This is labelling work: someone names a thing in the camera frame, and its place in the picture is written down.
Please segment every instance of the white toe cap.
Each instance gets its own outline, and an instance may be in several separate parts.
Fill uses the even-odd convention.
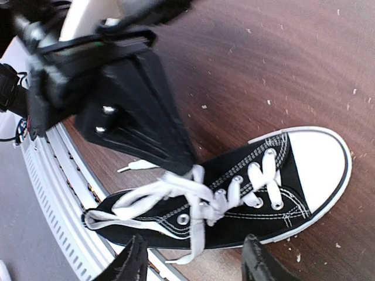
[[[314,213],[332,195],[346,173],[346,147],[329,130],[289,133],[296,167],[307,205]]]

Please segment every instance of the wood grain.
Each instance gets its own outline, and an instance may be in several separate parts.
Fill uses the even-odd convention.
[[[290,126],[328,127],[348,143],[352,179],[337,205],[298,237],[267,246],[302,280],[375,280],[374,10],[370,0],[203,0],[156,28],[200,160]],[[133,157],[85,143],[65,124],[108,191],[161,172],[116,174]],[[190,280],[240,280],[240,249],[177,268]]]

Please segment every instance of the black sneaker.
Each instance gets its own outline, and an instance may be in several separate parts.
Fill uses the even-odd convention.
[[[308,228],[343,194],[352,170],[344,140],[331,130],[298,127],[249,141],[185,177],[167,172],[157,182],[125,190],[88,210],[88,229],[125,245],[140,233],[151,248],[242,246],[249,233],[276,242]]]

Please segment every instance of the white shoelace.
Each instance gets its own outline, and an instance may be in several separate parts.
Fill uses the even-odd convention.
[[[241,183],[243,178],[235,176],[228,192],[220,189],[215,193],[203,184],[204,168],[195,165],[188,175],[193,180],[176,174],[167,172],[163,178],[156,183],[139,187],[123,195],[112,207],[115,215],[103,214],[101,211],[90,211],[91,218],[101,220],[101,222],[86,221],[90,229],[98,229],[106,225],[120,224],[139,229],[152,229],[159,231],[170,237],[181,239],[169,232],[155,221],[140,221],[137,217],[152,209],[159,201],[168,197],[185,196],[190,205],[190,214],[185,216],[185,223],[190,221],[190,247],[191,253],[175,261],[167,263],[177,263],[184,265],[191,262],[196,256],[201,254],[205,246],[204,225],[205,220],[208,226],[213,226],[215,222],[225,216],[225,213],[234,208],[246,204],[249,207],[260,208],[263,206],[261,198],[255,192],[262,187],[267,188],[272,208],[280,210],[284,206],[281,192],[278,187],[279,173],[276,171],[276,152],[274,149],[267,149],[262,159],[262,169],[256,162],[250,163],[247,174],[253,185],[253,190],[241,198]]]

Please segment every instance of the gray floor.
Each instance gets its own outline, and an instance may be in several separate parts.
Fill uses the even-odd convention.
[[[77,281],[47,225],[20,149],[0,143],[0,259],[13,281]]]

